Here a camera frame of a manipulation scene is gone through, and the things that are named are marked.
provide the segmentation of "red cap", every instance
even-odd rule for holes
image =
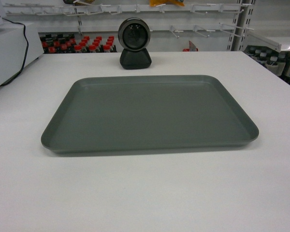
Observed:
[[[64,43],[64,44],[60,44],[60,49],[61,50],[67,50],[67,45]]]
[[[103,50],[110,50],[111,46],[109,44],[103,45]]]
[[[81,47],[85,47],[85,46],[86,46],[86,43],[85,43],[85,42],[80,42],[79,45],[80,45]]]
[[[55,41],[55,42],[54,42],[54,46],[55,46],[55,47],[59,47],[59,46],[60,46],[59,41]]]
[[[81,45],[74,45],[74,50],[75,50],[75,51],[80,51],[80,50],[82,50]]]
[[[47,42],[42,42],[42,47],[48,47]]]
[[[95,45],[96,47],[99,47],[99,43],[98,42],[92,42],[93,45]]]
[[[76,43],[75,39],[70,39],[70,42],[71,42],[72,44]]]
[[[93,44],[89,45],[89,50],[90,51],[95,51],[96,50],[96,46],[93,45]]]
[[[49,47],[48,52],[49,53],[56,53],[56,49],[54,47]]]

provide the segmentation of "white counter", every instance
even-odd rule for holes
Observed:
[[[290,232],[290,86],[241,52],[42,55],[0,87],[0,232]],[[85,77],[206,74],[260,130],[232,149],[59,157],[40,138]]]

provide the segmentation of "black base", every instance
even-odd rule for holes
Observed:
[[[124,49],[120,56],[120,64],[124,69],[145,69],[151,65],[151,58],[146,48],[138,52]]]

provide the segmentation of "black cable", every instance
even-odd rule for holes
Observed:
[[[26,37],[26,25],[23,24],[23,23],[18,23],[18,22],[13,22],[11,20],[8,20],[6,18],[2,18],[10,23],[14,23],[14,24],[20,24],[20,25],[23,25],[24,26],[24,37],[25,37],[25,40],[27,42],[27,46],[26,46],[26,51],[25,51],[25,56],[24,56],[24,60],[23,60],[23,64],[21,66],[21,69],[18,71],[18,73],[16,73],[14,76],[12,76],[9,80],[7,80],[6,82],[4,82],[1,86],[6,86],[8,84],[10,84],[12,81],[14,81],[20,74],[21,72],[23,71],[24,67],[25,67],[25,63],[26,63],[26,58],[27,58],[27,53],[28,53],[28,48],[29,48],[29,42],[28,42],[28,39]]]

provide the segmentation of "gray tray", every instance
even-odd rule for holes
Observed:
[[[127,76],[75,82],[41,141],[66,153],[242,146],[258,135],[211,76]]]

